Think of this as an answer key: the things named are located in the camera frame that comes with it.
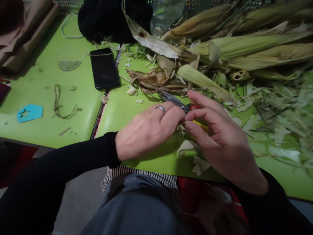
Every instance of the phone screen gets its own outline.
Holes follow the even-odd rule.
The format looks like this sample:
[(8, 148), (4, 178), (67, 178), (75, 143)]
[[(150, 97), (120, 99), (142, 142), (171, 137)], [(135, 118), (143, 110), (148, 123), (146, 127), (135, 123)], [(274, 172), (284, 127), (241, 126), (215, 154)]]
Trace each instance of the phone screen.
[(92, 73), (97, 90), (108, 89), (120, 85), (115, 61), (110, 48), (90, 52)]

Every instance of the black bag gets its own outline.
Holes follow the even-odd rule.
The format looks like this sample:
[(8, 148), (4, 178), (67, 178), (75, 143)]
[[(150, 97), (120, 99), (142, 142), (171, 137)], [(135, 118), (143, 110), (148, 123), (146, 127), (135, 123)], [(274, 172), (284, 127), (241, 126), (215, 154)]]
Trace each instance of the black bag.
[[(150, 33), (152, 6), (147, 0), (126, 0), (126, 14)], [(78, 13), (78, 27), (89, 41), (113, 35), (117, 43), (134, 43), (122, 11), (122, 0), (85, 0)]]

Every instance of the fingernail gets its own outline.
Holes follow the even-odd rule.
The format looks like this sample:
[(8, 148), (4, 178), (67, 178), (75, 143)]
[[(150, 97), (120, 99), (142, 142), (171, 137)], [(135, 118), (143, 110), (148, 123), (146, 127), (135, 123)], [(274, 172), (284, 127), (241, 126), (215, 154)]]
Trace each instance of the fingernail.
[(186, 121), (184, 124), (183, 124), (183, 127), (185, 127), (185, 129), (191, 129), (191, 128), (193, 128), (194, 127), (194, 123), (193, 122), (191, 122), (191, 121)]

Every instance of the ring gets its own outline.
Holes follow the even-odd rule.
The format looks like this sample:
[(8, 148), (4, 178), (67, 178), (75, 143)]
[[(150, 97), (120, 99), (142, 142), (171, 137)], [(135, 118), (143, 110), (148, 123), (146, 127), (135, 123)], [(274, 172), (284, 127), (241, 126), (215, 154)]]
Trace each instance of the ring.
[(163, 106), (161, 106), (161, 105), (158, 105), (156, 108), (160, 108), (160, 109), (162, 109), (162, 111), (164, 112), (164, 114), (165, 114), (165, 108), (163, 107)]

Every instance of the black sleeve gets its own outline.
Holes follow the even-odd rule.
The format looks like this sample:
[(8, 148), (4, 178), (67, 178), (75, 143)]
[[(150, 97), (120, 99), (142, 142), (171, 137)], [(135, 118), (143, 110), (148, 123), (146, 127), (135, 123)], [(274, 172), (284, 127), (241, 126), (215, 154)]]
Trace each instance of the black sleeve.
[(53, 150), (31, 163), (0, 199), (1, 233), (52, 232), (68, 181), (90, 170), (120, 165), (116, 133)]
[(251, 195), (230, 183), (248, 217), (250, 234), (313, 234), (313, 225), (287, 199), (281, 185), (261, 171), (269, 183), (263, 196)]

